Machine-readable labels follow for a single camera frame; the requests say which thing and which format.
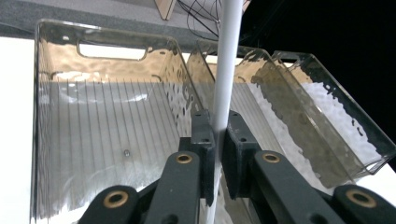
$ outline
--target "white surface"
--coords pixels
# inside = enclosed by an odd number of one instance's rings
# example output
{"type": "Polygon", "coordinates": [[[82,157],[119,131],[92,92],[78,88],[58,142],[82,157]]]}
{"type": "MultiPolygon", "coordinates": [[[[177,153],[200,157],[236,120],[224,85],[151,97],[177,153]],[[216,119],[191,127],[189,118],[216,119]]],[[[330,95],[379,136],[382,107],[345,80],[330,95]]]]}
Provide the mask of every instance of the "white surface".
{"type": "MultiPolygon", "coordinates": [[[[30,209],[34,41],[0,37],[0,62],[0,223],[25,224],[30,209]]],[[[388,165],[358,185],[396,205],[396,174],[388,165]]]]}
{"type": "Polygon", "coordinates": [[[243,0],[223,1],[221,9],[218,71],[215,83],[213,119],[211,120],[212,129],[216,138],[215,186],[213,192],[214,200],[212,206],[210,206],[206,213],[207,224],[213,224],[215,220],[221,171],[221,153],[228,124],[231,94],[233,91],[233,73],[235,70],[239,29],[242,20],[242,5],[244,5],[243,0]]]}

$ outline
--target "white pole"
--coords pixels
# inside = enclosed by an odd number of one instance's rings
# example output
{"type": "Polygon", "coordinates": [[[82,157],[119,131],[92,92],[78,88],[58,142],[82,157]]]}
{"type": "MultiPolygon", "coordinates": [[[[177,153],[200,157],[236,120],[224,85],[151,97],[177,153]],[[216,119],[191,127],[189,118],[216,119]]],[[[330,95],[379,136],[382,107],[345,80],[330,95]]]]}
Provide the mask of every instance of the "white pole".
{"type": "Polygon", "coordinates": [[[212,117],[212,128],[216,138],[215,187],[214,201],[212,206],[209,207],[206,212],[207,224],[213,224],[215,220],[221,170],[221,153],[230,110],[231,93],[233,89],[233,72],[235,70],[235,58],[238,49],[243,2],[244,0],[224,0],[222,2],[218,49],[218,71],[215,83],[215,101],[212,117]]]}

